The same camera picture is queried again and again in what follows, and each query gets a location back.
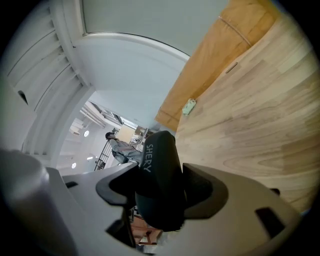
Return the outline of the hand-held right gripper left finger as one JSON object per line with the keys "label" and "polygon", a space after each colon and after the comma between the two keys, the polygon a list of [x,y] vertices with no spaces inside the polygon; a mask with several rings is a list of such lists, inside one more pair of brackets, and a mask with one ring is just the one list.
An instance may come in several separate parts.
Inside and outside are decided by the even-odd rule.
{"label": "hand-held right gripper left finger", "polygon": [[71,198],[88,219],[84,234],[98,243],[93,247],[94,255],[153,256],[137,249],[129,219],[129,210],[136,204],[138,169],[136,163],[125,163],[62,177]]}

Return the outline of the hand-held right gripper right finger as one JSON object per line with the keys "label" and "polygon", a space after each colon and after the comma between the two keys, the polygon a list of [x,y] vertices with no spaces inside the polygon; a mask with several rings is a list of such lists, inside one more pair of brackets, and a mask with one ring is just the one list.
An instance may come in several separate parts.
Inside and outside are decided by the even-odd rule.
{"label": "hand-held right gripper right finger", "polygon": [[260,182],[185,163],[212,185],[208,199],[186,210],[182,230],[161,256],[269,256],[293,233],[301,215]]}

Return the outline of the black glasses case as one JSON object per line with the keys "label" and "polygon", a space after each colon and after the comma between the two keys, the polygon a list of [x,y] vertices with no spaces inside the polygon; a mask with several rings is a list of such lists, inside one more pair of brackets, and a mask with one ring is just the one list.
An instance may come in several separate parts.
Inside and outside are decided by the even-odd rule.
{"label": "black glasses case", "polygon": [[186,198],[175,137],[170,132],[159,131],[145,140],[135,181],[135,201],[145,222],[164,232],[180,230]]}

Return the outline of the small brown wooden stool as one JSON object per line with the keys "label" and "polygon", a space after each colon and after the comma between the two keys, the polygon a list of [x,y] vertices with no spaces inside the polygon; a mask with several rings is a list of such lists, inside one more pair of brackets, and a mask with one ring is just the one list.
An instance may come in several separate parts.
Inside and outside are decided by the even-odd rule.
{"label": "small brown wooden stool", "polygon": [[162,230],[148,225],[141,217],[134,216],[133,222],[130,223],[132,235],[136,245],[153,246],[157,245],[158,238],[163,233]]}

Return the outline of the black metal railing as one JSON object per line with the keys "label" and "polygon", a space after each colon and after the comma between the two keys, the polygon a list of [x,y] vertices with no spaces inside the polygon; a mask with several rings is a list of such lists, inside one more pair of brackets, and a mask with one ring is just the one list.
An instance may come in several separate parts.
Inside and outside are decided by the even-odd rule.
{"label": "black metal railing", "polygon": [[95,161],[94,171],[103,170],[105,168],[107,160],[109,159],[111,153],[112,147],[109,141],[107,140],[98,160]]}

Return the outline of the green wet wipes packet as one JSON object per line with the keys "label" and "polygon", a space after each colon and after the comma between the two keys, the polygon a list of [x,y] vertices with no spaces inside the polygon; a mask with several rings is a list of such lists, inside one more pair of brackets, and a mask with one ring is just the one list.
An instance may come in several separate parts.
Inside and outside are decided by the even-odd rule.
{"label": "green wet wipes packet", "polygon": [[186,104],[184,105],[184,107],[182,108],[182,114],[184,116],[187,116],[190,114],[190,112],[193,110],[193,108],[195,107],[195,105],[197,104],[196,100],[193,98],[190,98]]}

